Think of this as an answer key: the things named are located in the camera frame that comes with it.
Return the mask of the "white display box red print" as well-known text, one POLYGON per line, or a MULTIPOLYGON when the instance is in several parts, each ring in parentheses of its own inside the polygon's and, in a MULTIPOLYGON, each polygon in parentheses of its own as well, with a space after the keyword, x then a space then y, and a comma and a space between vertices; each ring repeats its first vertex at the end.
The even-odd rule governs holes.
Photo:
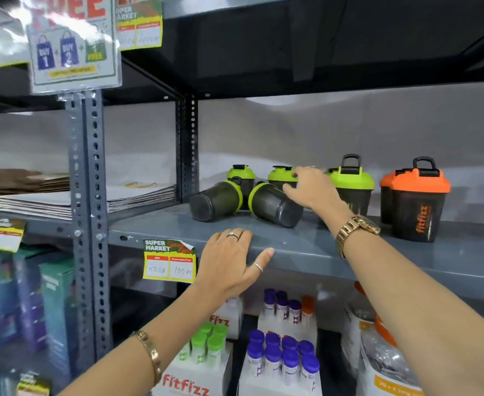
POLYGON ((241 296, 228 299, 218 310, 211 314, 212 324, 225 324, 227 339, 237 340, 244 319, 244 302, 241 296))
POLYGON ((151 396, 226 396, 232 378, 233 343, 227 342, 220 365, 196 365, 191 359, 173 359, 151 396))

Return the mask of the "black shaker bottle green lid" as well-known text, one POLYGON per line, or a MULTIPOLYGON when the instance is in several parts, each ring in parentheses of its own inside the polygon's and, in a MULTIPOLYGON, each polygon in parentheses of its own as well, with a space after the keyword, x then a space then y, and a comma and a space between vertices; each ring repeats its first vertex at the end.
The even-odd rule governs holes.
POLYGON ((242 211, 248 211, 249 196, 255 186, 256 175, 248 165, 233 165, 228 171, 226 179, 236 183, 243 195, 242 211))
POLYGON ((289 184, 296 188, 298 177, 293 175, 294 168, 292 166, 274 165, 273 170, 268 174, 267 181, 281 191, 284 184, 289 184))
POLYGON ((189 199, 193 219, 200 222, 214 222, 239 212, 243 194, 238 183, 224 180, 205 189, 189 199))
POLYGON ((298 225, 304 207, 290 199, 283 191, 267 182, 258 182, 248 197, 253 215, 277 226, 292 228, 298 225))

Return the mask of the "stack of white paper bags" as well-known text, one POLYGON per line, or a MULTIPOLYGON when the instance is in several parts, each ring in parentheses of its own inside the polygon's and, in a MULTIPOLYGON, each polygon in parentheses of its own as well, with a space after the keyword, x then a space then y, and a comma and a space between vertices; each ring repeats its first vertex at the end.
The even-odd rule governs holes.
MULTIPOLYGON (((176 199, 176 186, 151 184, 148 186, 107 186, 107 212, 120 212, 176 199)), ((0 212, 42 218, 72 220, 70 192, 42 192, 0 196, 0 212)))

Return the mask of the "group of green-capped tubes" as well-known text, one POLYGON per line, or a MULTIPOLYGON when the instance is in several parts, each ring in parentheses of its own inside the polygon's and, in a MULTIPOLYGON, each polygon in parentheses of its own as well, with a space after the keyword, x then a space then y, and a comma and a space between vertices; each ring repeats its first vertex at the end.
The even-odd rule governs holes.
POLYGON ((226 353, 227 335, 228 326, 224 322, 206 321, 182 347, 176 360, 217 370, 226 353))

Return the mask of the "stack of brown paper bags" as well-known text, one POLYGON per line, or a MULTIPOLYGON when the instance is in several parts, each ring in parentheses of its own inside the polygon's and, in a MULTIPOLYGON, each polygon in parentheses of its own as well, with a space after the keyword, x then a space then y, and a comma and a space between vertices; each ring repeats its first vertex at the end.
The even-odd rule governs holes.
POLYGON ((0 168, 0 200, 11 195, 56 193, 69 190, 68 173, 46 174, 20 168, 0 168))

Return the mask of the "person's right hand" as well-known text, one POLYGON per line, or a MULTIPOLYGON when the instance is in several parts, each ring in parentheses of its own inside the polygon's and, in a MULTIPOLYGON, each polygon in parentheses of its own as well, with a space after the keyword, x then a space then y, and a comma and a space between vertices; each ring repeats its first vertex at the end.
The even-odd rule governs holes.
MULTIPOLYGON (((298 177, 296 188, 309 191, 309 209, 319 216, 333 236, 353 217, 346 203, 341 200, 331 179, 315 167, 296 167, 294 176, 298 177)), ((284 184, 284 188, 293 188, 284 184)))

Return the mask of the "white pouch orange label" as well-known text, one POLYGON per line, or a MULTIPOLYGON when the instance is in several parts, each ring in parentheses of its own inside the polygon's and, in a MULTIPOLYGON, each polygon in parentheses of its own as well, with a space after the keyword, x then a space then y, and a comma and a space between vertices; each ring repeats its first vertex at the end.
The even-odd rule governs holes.
POLYGON ((355 396, 425 396, 415 372, 378 315, 361 333, 355 396))
POLYGON ((356 379, 361 333, 373 325, 376 316, 375 309, 358 281, 354 282, 354 290, 345 301, 344 314, 342 356, 347 371, 356 379))

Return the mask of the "teal product box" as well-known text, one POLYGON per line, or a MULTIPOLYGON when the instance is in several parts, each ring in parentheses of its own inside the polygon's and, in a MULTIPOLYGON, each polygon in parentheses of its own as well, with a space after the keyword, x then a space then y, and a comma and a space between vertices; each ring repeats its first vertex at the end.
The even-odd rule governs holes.
POLYGON ((79 354, 73 258, 39 265, 48 358, 68 379, 77 374, 79 354))

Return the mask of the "glossy sleeved price tag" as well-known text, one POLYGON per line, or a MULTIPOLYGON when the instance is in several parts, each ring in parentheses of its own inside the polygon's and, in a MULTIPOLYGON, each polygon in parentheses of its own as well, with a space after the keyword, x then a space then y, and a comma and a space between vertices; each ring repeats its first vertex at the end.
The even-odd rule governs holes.
POLYGON ((0 67, 27 64, 29 43, 22 23, 12 19, 0 23, 0 67))

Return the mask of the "gold wrist watch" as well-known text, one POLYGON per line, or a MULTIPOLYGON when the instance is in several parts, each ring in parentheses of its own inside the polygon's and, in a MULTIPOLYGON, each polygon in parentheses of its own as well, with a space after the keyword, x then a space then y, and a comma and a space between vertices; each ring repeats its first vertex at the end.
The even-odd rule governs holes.
POLYGON ((374 235, 380 235, 381 233, 381 228, 373 221, 361 214, 354 215, 340 228, 335 237, 336 247, 343 259, 345 259, 344 245, 346 240, 352 233, 359 230, 364 230, 374 235))

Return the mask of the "grey metal shelf rack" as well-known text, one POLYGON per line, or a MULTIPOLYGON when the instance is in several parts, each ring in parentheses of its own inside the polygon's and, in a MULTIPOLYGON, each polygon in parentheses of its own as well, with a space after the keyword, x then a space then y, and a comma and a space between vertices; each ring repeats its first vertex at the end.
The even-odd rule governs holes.
MULTIPOLYGON (((424 107, 436 108, 440 101, 433 96, 484 89, 484 0, 162 0, 162 9, 167 33, 162 51, 121 53, 125 71, 145 83, 132 86, 131 74, 125 73, 125 87, 96 91, 93 107, 106 112, 107 105, 154 101, 168 106, 175 120, 168 128, 175 135, 170 162, 176 166, 178 195, 173 202, 106 214, 103 235, 109 239, 101 241, 103 252, 108 245, 139 250, 146 235, 181 235, 197 241, 191 243, 197 250, 203 248, 206 230, 219 226, 198 223, 181 205, 198 192, 199 172, 205 173, 200 147, 212 145, 212 140, 202 142, 203 128, 212 130, 206 118, 227 113, 234 123, 228 101, 243 107, 241 117, 256 128, 256 113, 269 108, 246 98, 300 96, 284 108, 307 134, 315 130, 316 113, 307 112, 304 119, 294 107, 308 96, 322 102, 323 93, 425 92, 424 107)), ((23 83, 27 90, 14 98, 0 91, 0 112, 65 111, 54 95, 29 96, 27 68, 0 67, 0 77, 8 73, 13 85, 0 82, 5 89, 23 83)), ((319 119, 321 129, 313 135, 323 146, 326 168, 335 166, 329 164, 330 146, 352 133, 346 129, 323 140, 332 122, 337 122, 333 116, 319 119)), ((275 248, 276 269, 351 278, 350 267, 329 244, 330 235, 310 214, 299 229, 279 229, 249 216, 225 223, 248 224, 255 256, 268 244, 275 248)))

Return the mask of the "person's left hand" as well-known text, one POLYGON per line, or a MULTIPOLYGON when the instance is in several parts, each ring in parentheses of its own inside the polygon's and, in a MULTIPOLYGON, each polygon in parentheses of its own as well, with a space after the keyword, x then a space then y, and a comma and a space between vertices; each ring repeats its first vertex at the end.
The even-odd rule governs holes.
POLYGON ((212 306, 239 296, 252 285, 244 284, 252 233, 243 228, 215 233, 200 257, 198 274, 193 286, 212 306))

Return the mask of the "orange-capped white tube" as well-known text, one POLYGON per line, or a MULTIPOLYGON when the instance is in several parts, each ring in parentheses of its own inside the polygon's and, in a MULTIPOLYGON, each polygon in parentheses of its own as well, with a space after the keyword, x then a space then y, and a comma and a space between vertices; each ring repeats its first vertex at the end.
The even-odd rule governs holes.
POLYGON ((310 328, 315 317, 315 299, 309 295, 303 295, 300 301, 301 322, 306 328, 310 328))

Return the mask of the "person's left forearm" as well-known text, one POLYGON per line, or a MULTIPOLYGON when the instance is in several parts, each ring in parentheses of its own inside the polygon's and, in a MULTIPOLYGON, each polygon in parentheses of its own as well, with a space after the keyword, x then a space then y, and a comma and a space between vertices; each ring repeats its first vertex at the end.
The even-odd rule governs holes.
POLYGON ((192 284, 58 396, 146 396, 184 344, 220 306, 212 306, 192 284))

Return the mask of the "group of purple-capped tubes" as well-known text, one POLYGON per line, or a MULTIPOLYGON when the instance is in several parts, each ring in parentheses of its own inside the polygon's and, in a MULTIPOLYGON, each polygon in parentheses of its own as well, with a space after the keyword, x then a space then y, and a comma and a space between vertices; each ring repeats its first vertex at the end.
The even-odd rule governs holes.
POLYGON ((253 376, 279 376, 286 386, 299 382, 307 391, 315 390, 320 362, 310 341, 298 342, 291 336, 281 339, 275 333, 265 335, 257 329, 250 331, 248 337, 245 359, 253 376))

